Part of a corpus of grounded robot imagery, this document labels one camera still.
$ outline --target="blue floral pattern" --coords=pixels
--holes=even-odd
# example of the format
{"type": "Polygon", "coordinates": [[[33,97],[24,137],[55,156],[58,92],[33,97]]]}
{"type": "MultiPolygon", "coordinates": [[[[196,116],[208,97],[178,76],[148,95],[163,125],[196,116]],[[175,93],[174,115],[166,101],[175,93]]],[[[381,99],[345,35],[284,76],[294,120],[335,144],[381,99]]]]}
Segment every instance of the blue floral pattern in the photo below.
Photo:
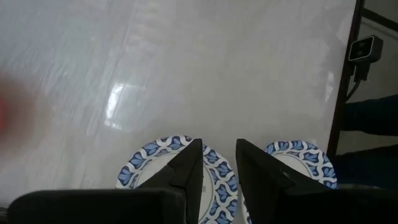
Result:
{"type": "MultiPolygon", "coordinates": [[[[268,145],[264,151],[273,156],[284,154],[294,156],[307,166],[309,175],[313,179],[331,189],[338,188],[335,170],[329,158],[316,145],[301,140],[279,141],[268,145]]],[[[244,199],[242,210],[245,223],[252,224],[244,199]]]]}
{"type": "MultiPolygon", "coordinates": [[[[133,154],[125,165],[116,182],[117,189],[134,189],[141,184],[140,175],[144,169],[156,161],[157,158],[167,154],[176,154],[183,150],[193,139],[189,136],[171,136],[150,142],[133,154]]],[[[209,208],[200,217],[199,223],[224,223],[230,224],[238,208],[238,181],[228,161],[214,149],[203,144],[203,164],[207,170],[204,175],[209,175],[211,184],[205,194],[211,194],[209,208]]]]}

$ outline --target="paper plate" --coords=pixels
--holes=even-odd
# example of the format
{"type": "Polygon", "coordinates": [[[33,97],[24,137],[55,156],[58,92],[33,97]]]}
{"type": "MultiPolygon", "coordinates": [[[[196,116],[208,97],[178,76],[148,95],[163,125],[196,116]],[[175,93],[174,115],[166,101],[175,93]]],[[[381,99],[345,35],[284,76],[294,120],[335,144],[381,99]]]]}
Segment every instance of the paper plate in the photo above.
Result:
{"type": "MultiPolygon", "coordinates": [[[[335,170],[326,154],[306,141],[277,141],[265,151],[302,174],[317,180],[331,189],[337,189],[335,170]]],[[[242,214],[245,223],[251,224],[250,215],[242,194],[242,214]]]]}
{"type": "MultiPolygon", "coordinates": [[[[160,171],[192,138],[171,136],[146,144],[122,168],[117,189],[134,189],[160,171]]],[[[238,183],[228,161],[203,145],[203,187],[199,223],[229,224],[238,206],[238,183]]]]}

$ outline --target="black cable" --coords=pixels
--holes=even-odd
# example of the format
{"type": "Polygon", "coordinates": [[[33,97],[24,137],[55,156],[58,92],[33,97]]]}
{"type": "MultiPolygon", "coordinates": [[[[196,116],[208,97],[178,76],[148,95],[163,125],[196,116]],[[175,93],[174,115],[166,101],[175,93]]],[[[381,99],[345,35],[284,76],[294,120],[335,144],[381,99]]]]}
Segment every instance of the black cable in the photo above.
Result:
{"type": "Polygon", "coordinates": [[[348,100],[352,97],[352,95],[355,93],[356,89],[358,89],[359,84],[361,84],[361,80],[358,80],[358,81],[354,84],[354,87],[351,89],[351,91],[350,91],[350,92],[348,93],[348,95],[347,95],[346,101],[348,101],[348,100]]]}

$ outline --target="black camera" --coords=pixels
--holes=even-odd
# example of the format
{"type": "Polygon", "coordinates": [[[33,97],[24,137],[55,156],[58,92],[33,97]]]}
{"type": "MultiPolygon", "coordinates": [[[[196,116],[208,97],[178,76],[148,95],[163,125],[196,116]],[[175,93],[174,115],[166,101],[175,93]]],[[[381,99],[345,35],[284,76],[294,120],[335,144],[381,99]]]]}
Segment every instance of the black camera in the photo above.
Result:
{"type": "Polygon", "coordinates": [[[370,35],[351,44],[348,60],[353,63],[377,62],[381,58],[383,40],[370,35]]]}

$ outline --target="white table surface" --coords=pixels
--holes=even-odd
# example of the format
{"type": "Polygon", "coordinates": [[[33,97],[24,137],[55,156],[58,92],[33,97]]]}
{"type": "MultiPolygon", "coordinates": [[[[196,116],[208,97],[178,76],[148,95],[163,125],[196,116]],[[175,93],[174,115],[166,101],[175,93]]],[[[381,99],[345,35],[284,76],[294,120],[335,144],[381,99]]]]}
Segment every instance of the white table surface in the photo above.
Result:
{"type": "Polygon", "coordinates": [[[355,0],[0,0],[0,205],[112,188],[145,143],[326,150],[355,0]]]}

